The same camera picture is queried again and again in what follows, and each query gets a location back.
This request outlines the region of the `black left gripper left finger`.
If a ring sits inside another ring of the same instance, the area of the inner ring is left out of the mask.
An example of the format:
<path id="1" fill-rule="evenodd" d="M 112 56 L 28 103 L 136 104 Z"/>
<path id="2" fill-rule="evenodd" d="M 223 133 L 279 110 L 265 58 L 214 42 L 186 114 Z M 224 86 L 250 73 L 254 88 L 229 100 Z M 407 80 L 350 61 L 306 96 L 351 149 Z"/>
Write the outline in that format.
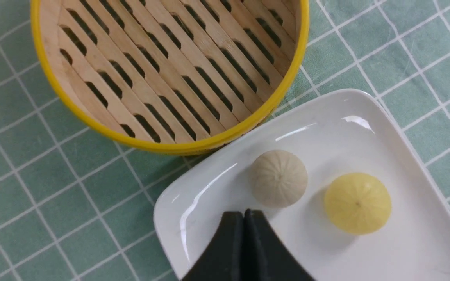
<path id="1" fill-rule="evenodd" d="M 214 236 L 183 281 L 240 281 L 243 214 L 224 212 Z"/>

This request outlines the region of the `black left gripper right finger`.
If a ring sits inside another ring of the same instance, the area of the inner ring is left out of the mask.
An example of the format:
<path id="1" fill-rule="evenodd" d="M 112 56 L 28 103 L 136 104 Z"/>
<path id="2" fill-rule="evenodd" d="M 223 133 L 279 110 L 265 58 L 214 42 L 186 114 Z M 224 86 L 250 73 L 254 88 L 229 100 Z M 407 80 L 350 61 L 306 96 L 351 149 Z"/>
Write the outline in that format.
<path id="1" fill-rule="evenodd" d="M 243 219 L 245 281 L 314 281 L 293 257 L 261 210 L 247 209 Z"/>

